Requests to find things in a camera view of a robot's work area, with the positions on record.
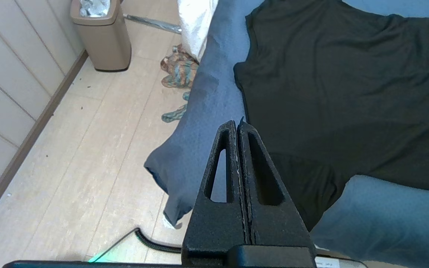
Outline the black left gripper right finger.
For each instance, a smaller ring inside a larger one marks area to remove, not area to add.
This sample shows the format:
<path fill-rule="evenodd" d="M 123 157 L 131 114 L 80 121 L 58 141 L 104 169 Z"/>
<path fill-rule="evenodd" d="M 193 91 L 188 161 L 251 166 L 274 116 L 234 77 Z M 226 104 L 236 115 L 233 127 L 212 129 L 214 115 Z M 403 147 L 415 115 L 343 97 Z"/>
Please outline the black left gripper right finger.
<path fill-rule="evenodd" d="M 308 230 L 255 127 L 246 122 L 239 124 L 238 145 L 248 243 L 313 246 Z"/>

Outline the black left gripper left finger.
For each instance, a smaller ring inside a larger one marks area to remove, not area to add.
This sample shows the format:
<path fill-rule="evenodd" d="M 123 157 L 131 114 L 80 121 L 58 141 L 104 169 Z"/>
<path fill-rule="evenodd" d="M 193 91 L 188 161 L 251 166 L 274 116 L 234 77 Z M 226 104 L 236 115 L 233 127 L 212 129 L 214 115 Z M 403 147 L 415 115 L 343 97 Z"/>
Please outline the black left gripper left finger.
<path fill-rule="evenodd" d="M 225 151 L 226 202 L 211 200 L 221 151 Z M 247 212 L 234 121 L 220 125 L 182 243 L 185 267 L 227 267 L 228 253 L 247 244 Z"/>

